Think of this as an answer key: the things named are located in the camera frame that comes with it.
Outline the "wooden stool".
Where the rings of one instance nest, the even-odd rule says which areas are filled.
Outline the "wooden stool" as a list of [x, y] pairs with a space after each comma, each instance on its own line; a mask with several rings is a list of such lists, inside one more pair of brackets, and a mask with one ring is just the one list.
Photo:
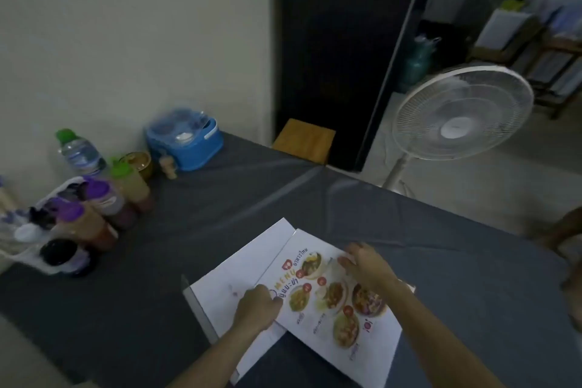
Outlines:
[[326, 165], [335, 135], [335, 130], [298, 119], [288, 119], [273, 142], [272, 149]]

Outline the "green gas cylinder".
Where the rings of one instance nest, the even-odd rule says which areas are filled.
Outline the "green gas cylinder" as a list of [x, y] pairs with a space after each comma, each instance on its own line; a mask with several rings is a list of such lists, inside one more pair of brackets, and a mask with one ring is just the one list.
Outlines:
[[433, 53], [442, 40], [441, 37], [427, 38], [421, 34], [414, 38], [413, 47], [404, 61], [396, 91], [406, 93], [420, 82], [431, 67]]

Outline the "black lid sauce bottle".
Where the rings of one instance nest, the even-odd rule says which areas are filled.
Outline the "black lid sauce bottle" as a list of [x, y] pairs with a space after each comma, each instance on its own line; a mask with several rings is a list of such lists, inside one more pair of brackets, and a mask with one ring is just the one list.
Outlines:
[[72, 277], [80, 277], [92, 269], [91, 253], [71, 239], [55, 238], [40, 249], [41, 259], [58, 272]]

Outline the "laminated food picture menu sheet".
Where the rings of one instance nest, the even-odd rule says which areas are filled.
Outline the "laminated food picture menu sheet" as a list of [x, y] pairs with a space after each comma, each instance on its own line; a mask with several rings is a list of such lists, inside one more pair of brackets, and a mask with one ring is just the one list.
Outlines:
[[361, 388], [384, 388], [402, 328], [385, 300], [341, 267], [344, 254], [297, 229], [257, 284], [283, 300], [279, 325]]

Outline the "black door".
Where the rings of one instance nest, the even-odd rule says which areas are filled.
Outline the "black door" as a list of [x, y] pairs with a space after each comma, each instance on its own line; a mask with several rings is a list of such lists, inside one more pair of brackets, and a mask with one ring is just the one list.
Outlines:
[[361, 171], [425, 3], [275, 0], [276, 132], [288, 119], [334, 130], [329, 163]]

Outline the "person's left forearm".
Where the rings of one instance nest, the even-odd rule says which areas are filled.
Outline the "person's left forearm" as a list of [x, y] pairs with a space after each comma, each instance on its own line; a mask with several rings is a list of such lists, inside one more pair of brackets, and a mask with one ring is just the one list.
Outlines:
[[235, 325], [166, 388], [225, 388], [261, 329]]

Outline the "person's right hand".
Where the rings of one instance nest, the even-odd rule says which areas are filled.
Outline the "person's right hand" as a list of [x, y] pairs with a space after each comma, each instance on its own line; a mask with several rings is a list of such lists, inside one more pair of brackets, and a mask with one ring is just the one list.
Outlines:
[[367, 272], [366, 278], [353, 279], [382, 298], [389, 298], [401, 283], [388, 262], [372, 246], [367, 258]]

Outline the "wooden toothpick holder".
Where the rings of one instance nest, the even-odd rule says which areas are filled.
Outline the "wooden toothpick holder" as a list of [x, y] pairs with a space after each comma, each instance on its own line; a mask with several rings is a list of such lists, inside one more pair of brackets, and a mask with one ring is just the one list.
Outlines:
[[178, 168], [175, 159], [171, 155], [161, 155], [158, 162], [167, 179], [174, 180], [178, 178]]

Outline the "brown small bowl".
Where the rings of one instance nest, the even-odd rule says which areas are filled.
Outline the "brown small bowl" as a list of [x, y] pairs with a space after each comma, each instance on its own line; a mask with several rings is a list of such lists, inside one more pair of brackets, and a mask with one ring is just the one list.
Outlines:
[[126, 162], [132, 166], [141, 177], [148, 182], [154, 172], [152, 157], [148, 151], [130, 152], [119, 158], [119, 161]]

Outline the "person's left hand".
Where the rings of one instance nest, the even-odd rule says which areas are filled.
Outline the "person's left hand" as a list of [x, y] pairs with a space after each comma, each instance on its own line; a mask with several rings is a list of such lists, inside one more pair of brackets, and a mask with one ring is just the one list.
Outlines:
[[271, 325], [260, 324], [259, 319], [259, 289], [268, 289], [263, 284], [258, 284], [248, 289], [237, 304], [232, 329], [248, 336], [256, 337], [259, 333], [268, 329]]

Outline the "white standing fan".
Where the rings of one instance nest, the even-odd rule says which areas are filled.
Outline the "white standing fan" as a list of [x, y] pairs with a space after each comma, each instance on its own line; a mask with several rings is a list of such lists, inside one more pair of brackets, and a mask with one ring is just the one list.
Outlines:
[[533, 111], [534, 90], [519, 73], [492, 63], [447, 68], [409, 90], [392, 119], [402, 152], [382, 188], [406, 194], [402, 176], [415, 160], [476, 156], [505, 142]]

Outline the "green cap sauce bottle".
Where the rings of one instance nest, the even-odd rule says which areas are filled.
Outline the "green cap sauce bottle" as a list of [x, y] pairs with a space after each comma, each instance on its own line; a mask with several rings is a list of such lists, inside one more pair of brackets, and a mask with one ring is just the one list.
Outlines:
[[140, 212], [147, 213], [154, 208], [154, 198], [148, 184], [129, 163], [113, 157], [110, 173], [117, 189]]

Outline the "white condiment tray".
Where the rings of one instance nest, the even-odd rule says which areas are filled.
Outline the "white condiment tray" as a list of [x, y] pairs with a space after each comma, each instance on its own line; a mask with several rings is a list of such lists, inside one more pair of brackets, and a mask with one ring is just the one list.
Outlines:
[[12, 262], [32, 267], [46, 275], [59, 274], [40, 257], [40, 249], [55, 238], [77, 240], [51, 224], [49, 229], [29, 222], [26, 213], [16, 208], [11, 195], [0, 182], [0, 255]]

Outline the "purple cap sauce bottle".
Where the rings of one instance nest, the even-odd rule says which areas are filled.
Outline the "purple cap sauce bottle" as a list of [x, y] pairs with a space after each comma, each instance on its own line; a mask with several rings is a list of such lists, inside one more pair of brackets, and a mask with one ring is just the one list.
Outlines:
[[110, 182], [92, 177], [84, 177], [84, 179], [86, 200], [113, 227], [127, 230], [137, 222], [135, 209]]
[[56, 210], [56, 225], [78, 242], [106, 252], [116, 245], [119, 235], [98, 212], [79, 201], [52, 198], [48, 203]]

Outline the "blue plastic condiment caddy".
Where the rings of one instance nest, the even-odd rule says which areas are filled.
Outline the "blue plastic condiment caddy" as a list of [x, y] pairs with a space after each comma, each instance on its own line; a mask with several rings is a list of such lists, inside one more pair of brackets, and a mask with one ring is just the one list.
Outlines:
[[158, 116], [146, 125], [144, 136], [152, 159], [170, 156], [178, 171], [200, 169], [223, 148], [216, 119], [186, 107]]

